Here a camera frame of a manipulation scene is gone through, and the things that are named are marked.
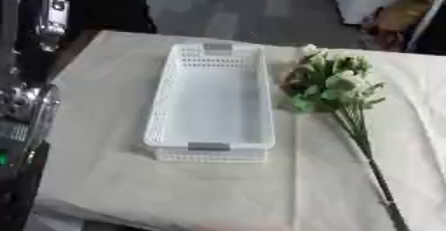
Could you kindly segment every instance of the flower stem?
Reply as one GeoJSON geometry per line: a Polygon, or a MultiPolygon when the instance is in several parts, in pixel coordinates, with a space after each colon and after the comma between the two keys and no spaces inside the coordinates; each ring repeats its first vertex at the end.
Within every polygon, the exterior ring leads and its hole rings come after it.
{"type": "Polygon", "coordinates": [[[368,140],[368,133],[365,126],[365,120],[363,115],[363,109],[361,106],[343,108],[338,112],[333,112],[334,119],[340,124],[340,126],[348,133],[351,139],[359,147],[362,154],[368,161],[368,165],[376,179],[378,186],[384,196],[384,207],[393,222],[393,226],[397,231],[410,231],[409,227],[404,221],[401,215],[392,193],[384,179],[384,176],[379,169],[376,161],[371,153],[371,145],[368,140]]]}

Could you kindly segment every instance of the perforated basket side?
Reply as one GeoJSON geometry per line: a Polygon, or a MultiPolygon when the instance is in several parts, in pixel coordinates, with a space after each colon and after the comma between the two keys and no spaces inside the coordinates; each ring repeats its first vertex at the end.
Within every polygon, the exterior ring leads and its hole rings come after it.
{"type": "Polygon", "coordinates": [[[163,69],[156,96],[153,100],[152,111],[149,124],[145,134],[146,143],[162,142],[164,138],[165,126],[168,119],[168,110],[171,105],[171,92],[175,86],[175,78],[178,74],[179,66],[176,62],[176,52],[171,52],[163,69]]]}
{"type": "Polygon", "coordinates": [[[187,148],[154,149],[155,159],[161,161],[262,163],[268,160],[268,151],[260,149],[233,149],[229,151],[188,150],[187,148]]]}

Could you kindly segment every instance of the green leaf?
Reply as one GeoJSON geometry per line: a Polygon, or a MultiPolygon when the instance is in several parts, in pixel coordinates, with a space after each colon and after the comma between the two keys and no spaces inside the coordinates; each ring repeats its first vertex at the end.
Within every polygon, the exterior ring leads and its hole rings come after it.
{"type": "Polygon", "coordinates": [[[339,91],[351,91],[355,87],[353,82],[341,78],[339,74],[329,77],[326,81],[326,85],[329,89],[339,91]]]}
{"type": "Polygon", "coordinates": [[[312,113],[316,110],[316,105],[312,101],[306,100],[301,96],[292,97],[293,105],[299,112],[312,113]]]}
{"type": "Polygon", "coordinates": [[[369,97],[373,96],[373,94],[375,93],[375,91],[377,89],[382,89],[382,88],[384,88],[384,83],[374,84],[374,85],[368,87],[362,94],[366,98],[369,98],[369,97]]]}
{"type": "Polygon", "coordinates": [[[312,95],[316,95],[320,92],[319,87],[317,85],[312,85],[309,86],[306,90],[305,90],[305,96],[312,96],[312,95]]]}
{"type": "Polygon", "coordinates": [[[339,100],[342,95],[340,90],[326,90],[321,94],[321,98],[325,100],[339,100]]]}
{"type": "Polygon", "coordinates": [[[376,100],[371,100],[371,101],[368,101],[368,102],[366,103],[366,105],[372,107],[372,106],[374,106],[374,105],[376,105],[376,104],[379,104],[379,103],[381,103],[381,102],[383,102],[383,101],[385,101],[385,98],[380,98],[380,99],[376,99],[376,100]]]}

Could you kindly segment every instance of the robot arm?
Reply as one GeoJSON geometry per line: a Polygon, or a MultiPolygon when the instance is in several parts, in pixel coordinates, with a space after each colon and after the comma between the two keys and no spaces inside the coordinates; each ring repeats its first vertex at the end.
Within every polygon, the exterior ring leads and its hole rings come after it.
{"type": "Polygon", "coordinates": [[[1,0],[0,226],[23,228],[48,154],[59,104],[49,84],[66,34],[69,0],[1,0]]]}

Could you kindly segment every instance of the table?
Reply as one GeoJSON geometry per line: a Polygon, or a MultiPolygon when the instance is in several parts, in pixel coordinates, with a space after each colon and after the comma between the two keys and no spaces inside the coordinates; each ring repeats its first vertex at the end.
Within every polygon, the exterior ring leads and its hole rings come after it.
{"type": "MultiPolygon", "coordinates": [[[[184,42],[227,41],[101,32],[56,77],[63,103],[38,210],[166,230],[393,230],[367,169],[324,115],[274,110],[277,145],[267,164],[152,160],[141,147],[146,114],[171,45],[184,42]]],[[[274,78],[302,55],[265,49],[274,78]]],[[[370,57],[373,75],[387,83],[388,100],[368,120],[403,215],[412,230],[445,230],[432,136],[443,120],[430,117],[446,95],[428,98],[443,88],[445,58],[348,51],[370,57]]]]}

